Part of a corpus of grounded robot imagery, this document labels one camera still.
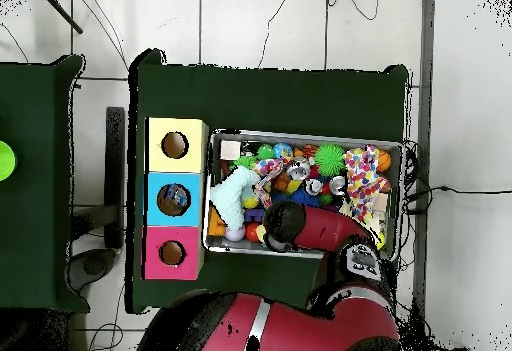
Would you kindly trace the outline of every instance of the black strip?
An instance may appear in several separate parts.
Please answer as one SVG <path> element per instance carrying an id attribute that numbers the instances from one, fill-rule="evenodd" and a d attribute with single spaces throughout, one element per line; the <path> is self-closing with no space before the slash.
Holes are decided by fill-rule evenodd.
<path id="1" fill-rule="evenodd" d="M 428 183 L 430 174 L 430 115 L 432 97 L 432 63 L 434 58 L 434 11 L 435 0 L 423 0 L 423 20 L 421 33 L 420 101 L 418 114 L 419 170 L 418 177 Z M 422 181 L 417 181 L 417 191 L 426 191 Z M 428 195 L 418 199 L 418 210 L 425 210 Z M 417 215 L 416 243 L 413 278 L 413 304 L 419 314 L 425 317 L 426 263 L 427 263 L 427 213 Z"/>

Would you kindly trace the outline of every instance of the dark green tabletop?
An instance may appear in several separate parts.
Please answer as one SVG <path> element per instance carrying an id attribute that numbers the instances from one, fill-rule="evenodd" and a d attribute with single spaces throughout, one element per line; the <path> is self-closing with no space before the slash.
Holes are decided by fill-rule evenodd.
<path id="1" fill-rule="evenodd" d="M 0 140 L 17 157 L 0 182 L 0 307 L 87 311 L 66 283 L 70 91 L 83 59 L 0 63 Z"/>
<path id="2" fill-rule="evenodd" d="M 303 307 L 319 260 L 207 252 L 196 281 L 141 280 L 144 118 L 203 120 L 210 128 L 261 130 L 401 142 L 407 69 L 284 71 L 162 65 L 159 50 L 130 68 L 127 307 L 168 306 L 206 288 L 260 294 Z"/>

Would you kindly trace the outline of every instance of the colorful ball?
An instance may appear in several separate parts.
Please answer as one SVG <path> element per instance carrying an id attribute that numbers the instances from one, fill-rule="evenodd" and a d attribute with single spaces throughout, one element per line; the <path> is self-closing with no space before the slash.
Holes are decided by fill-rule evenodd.
<path id="1" fill-rule="evenodd" d="M 229 239 L 230 241 L 240 241 L 245 236 L 245 226 L 242 225 L 242 227 L 236 231 L 229 229 L 226 227 L 226 231 L 224 232 L 224 236 Z"/>
<path id="2" fill-rule="evenodd" d="M 258 200 L 254 195 L 244 200 L 245 208 L 256 208 L 260 205 L 260 200 Z"/>
<path id="3" fill-rule="evenodd" d="M 293 150 L 288 144 L 280 143 L 274 145 L 274 157 L 290 161 L 293 158 Z"/>
<path id="4" fill-rule="evenodd" d="M 385 172 L 391 166 L 391 156 L 384 150 L 379 150 L 379 158 L 377 159 L 377 171 Z"/>
<path id="5" fill-rule="evenodd" d="M 259 223 L 249 223 L 245 227 L 245 237 L 251 242 L 260 242 L 256 229 L 260 226 Z"/>
<path id="6" fill-rule="evenodd" d="M 272 148 L 272 145 L 263 144 L 261 147 L 258 148 L 258 158 L 260 160 L 266 160 L 267 158 L 273 158 L 273 157 L 274 157 L 274 149 Z"/>

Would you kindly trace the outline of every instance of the wooden block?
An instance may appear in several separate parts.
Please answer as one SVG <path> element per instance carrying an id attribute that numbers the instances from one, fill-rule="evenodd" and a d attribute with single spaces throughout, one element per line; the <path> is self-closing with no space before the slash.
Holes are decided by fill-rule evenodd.
<path id="1" fill-rule="evenodd" d="M 209 219 L 210 223 L 208 224 L 208 235 L 224 236 L 224 232 L 226 232 L 226 225 L 220 218 L 217 210 L 215 210 L 215 207 L 210 206 Z"/>
<path id="2" fill-rule="evenodd" d="M 375 197 L 375 201 L 373 202 L 373 211 L 374 212 L 383 212 L 385 213 L 388 207 L 388 194 L 383 194 L 379 192 Z"/>
<path id="3" fill-rule="evenodd" d="M 200 173 L 204 170 L 208 127 L 201 120 L 150 117 L 148 122 L 150 171 Z M 186 152 L 180 156 L 173 142 L 182 139 Z"/>
<path id="4" fill-rule="evenodd" d="M 143 279 L 197 279 L 204 261 L 198 227 L 149 226 Z"/>
<path id="5" fill-rule="evenodd" d="M 203 223 L 203 173 L 148 174 L 147 225 L 148 226 L 197 226 Z M 162 194 L 168 185 L 179 184 L 188 194 L 188 208 L 181 215 L 162 211 Z"/>

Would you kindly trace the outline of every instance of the orange ball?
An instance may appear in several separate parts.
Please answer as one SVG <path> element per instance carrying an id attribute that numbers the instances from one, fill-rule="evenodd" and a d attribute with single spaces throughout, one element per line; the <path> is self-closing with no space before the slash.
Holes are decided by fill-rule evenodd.
<path id="1" fill-rule="evenodd" d="M 386 151 L 380 150 L 377 163 L 377 171 L 385 172 L 391 166 L 391 156 Z"/>
<path id="2" fill-rule="evenodd" d="M 249 223 L 245 227 L 245 237 L 251 242 L 260 242 L 258 238 L 258 234 L 256 233 L 256 228 L 259 226 L 259 223 Z"/>

